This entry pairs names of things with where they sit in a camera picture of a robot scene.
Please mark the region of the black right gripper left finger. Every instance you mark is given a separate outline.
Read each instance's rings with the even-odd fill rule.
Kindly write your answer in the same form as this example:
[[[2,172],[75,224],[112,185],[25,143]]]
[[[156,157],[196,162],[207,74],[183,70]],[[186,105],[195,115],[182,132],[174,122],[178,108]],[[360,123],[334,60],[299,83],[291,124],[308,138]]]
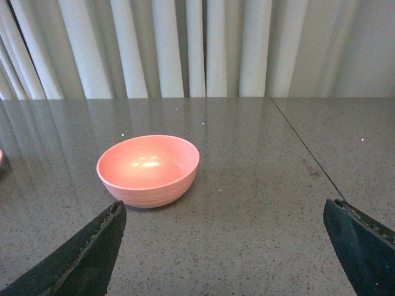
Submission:
[[[113,203],[1,295],[106,295],[127,212]]]

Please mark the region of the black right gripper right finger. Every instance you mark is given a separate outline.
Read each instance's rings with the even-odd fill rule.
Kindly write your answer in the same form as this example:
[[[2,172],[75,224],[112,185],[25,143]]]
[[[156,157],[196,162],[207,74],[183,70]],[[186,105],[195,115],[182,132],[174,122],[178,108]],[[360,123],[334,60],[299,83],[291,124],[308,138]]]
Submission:
[[[343,200],[328,199],[323,221],[357,295],[394,295],[394,231]]]

